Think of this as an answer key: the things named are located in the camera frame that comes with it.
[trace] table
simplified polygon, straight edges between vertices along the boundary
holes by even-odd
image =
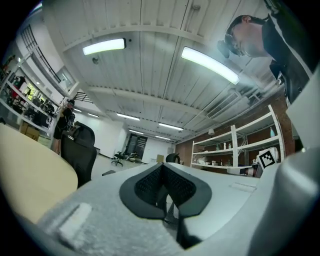
[[[52,150],[0,124],[0,184],[12,209],[36,223],[77,190],[78,178]]]

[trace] white wall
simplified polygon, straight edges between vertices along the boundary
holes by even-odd
[[[125,142],[127,139],[127,135],[128,135],[128,130],[125,127],[121,128],[119,137],[118,137],[118,143],[115,147],[115,152],[121,151],[123,152],[125,149]]]
[[[173,152],[175,152],[176,145],[162,140],[148,138],[144,148],[142,162],[147,164],[155,163],[157,155],[163,155],[164,161],[166,161],[168,148],[173,148]]]
[[[16,35],[16,44],[21,52],[22,56],[25,56],[28,54],[28,49],[25,46],[25,43],[21,37],[21,31],[29,25],[31,26],[32,33],[34,35],[34,38],[39,45],[44,57],[49,62],[50,66],[55,72],[58,72],[63,66],[64,63],[61,60],[52,40],[49,35],[48,29],[43,22],[43,15],[42,11],[32,15],[30,18],[28,18],[24,24],[21,26],[21,29],[17,32]],[[26,63],[29,65],[29,67],[32,69],[34,74],[39,78],[39,83],[41,83],[42,86],[47,87],[51,92],[51,97],[56,101],[60,102],[63,99],[63,96],[53,87],[53,85],[47,80],[47,78],[43,75],[43,73],[39,70],[35,62],[29,58]]]
[[[74,112],[74,114],[75,121],[83,123],[94,131],[94,146],[100,149],[100,153],[113,158],[123,137],[123,134],[121,135],[121,133],[124,123],[112,121],[103,117],[91,117],[87,114],[77,112]]]
[[[28,49],[26,48],[25,46],[25,43],[21,37],[20,34],[18,34],[16,36],[16,44],[22,54],[22,56],[25,56],[28,54]],[[53,85],[48,81],[48,79],[44,76],[44,74],[40,71],[40,69],[37,67],[37,65],[35,64],[35,62],[31,59],[31,58],[28,58],[26,60],[26,62],[24,64],[22,64],[23,66],[24,65],[28,65],[30,67],[30,69],[32,69],[32,71],[34,72],[34,74],[39,78],[39,83],[40,83],[40,86],[43,86],[44,88],[48,88],[52,94],[51,94],[51,97],[56,101],[56,102],[60,102],[62,99],[63,99],[63,96],[56,90],[56,88],[53,87]]]
[[[39,45],[44,57],[49,62],[54,72],[58,72],[64,63],[60,58],[54,43],[51,40],[49,31],[45,22],[43,21],[42,11],[32,15],[28,20],[27,24],[30,24],[34,38]]]

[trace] white ceiling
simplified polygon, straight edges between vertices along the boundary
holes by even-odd
[[[230,22],[243,14],[265,18],[264,1],[47,0],[43,3],[44,21],[58,52],[98,108],[113,120],[124,121],[116,112],[139,117],[141,121],[126,119],[125,122],[133,130],[175,142],[217,127],[252,107],[258,103],[252,93],[260,93],[261,100],[266,92],[277,89],[269,70],[271,59],[234,55],[225,59],[217,50],[217,42],[224,38]],[[83,54],[85,46],[116,38],[126,39],[125,49]],[[234,70],[240,83],[234,86],[211,70],[182,59],[185,46]],[[99,59],[98,65],[93,64],[93,57]],[[220,115],[213,119],[206,117],[207,111],[228,96],[232,88],[242,96]],[[158,122],[184,130],[159,127]]]

